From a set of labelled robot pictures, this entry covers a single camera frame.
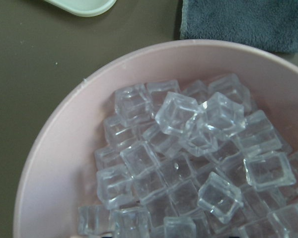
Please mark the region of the pile of clear ice cubes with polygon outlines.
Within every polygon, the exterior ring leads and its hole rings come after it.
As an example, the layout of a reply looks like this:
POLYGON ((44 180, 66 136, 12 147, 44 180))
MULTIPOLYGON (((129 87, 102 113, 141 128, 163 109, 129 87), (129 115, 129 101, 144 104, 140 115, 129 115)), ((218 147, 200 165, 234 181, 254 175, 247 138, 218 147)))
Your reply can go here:
POLYGON ((88 238, 298 238, 298 150, 235 74, 118 89, 88 238))

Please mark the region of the grey folded cloth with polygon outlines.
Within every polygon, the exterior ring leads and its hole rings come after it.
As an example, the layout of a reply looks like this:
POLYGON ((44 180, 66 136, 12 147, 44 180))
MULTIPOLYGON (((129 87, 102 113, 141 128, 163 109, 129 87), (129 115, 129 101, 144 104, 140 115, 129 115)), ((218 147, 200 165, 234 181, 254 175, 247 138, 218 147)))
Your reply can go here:
POLYGON ((185 0, 180 38, 298 53, 298 0, 185 0))

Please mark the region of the green bowl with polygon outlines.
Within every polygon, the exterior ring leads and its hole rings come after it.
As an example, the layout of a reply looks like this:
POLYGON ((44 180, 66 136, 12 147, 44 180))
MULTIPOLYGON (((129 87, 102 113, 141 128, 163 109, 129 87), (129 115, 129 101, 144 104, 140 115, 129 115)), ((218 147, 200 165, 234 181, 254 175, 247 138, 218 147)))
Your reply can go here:
POLYGON ((108 11, 116 0, 45 0, 66 12, 80 17, 94 17, 108 11))

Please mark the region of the pink bowl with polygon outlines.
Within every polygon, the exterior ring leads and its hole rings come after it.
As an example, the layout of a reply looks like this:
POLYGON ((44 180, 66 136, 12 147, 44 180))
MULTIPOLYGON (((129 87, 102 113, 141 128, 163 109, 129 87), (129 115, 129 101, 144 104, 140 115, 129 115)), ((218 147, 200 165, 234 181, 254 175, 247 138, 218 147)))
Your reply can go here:
POLYGON ((177 79, 181 86, 233 72, 284 138, 298 149, 298 67, 270 53, 214 40, 146 47, 102 67, 55 109, 26 160, 14 210, 15 238, 73 238, 77 209, 98 201, 95 149, 112 93, 136 83, 177 79))

